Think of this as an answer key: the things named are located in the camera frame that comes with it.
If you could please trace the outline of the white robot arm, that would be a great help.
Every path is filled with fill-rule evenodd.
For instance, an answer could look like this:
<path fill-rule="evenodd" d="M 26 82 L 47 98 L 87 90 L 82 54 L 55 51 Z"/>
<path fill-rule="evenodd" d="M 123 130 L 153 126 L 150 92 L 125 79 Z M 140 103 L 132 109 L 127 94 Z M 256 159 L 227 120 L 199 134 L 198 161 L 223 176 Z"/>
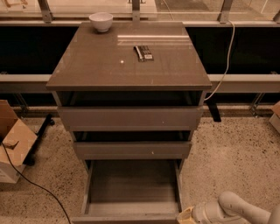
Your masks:
<path fill-rule="evenodd" d="M 178 224 L 280 224 L 280 206 L 272 212 L 249 204 L 226 191 L 218 199 L 188 207 L 177 217 Z"/>

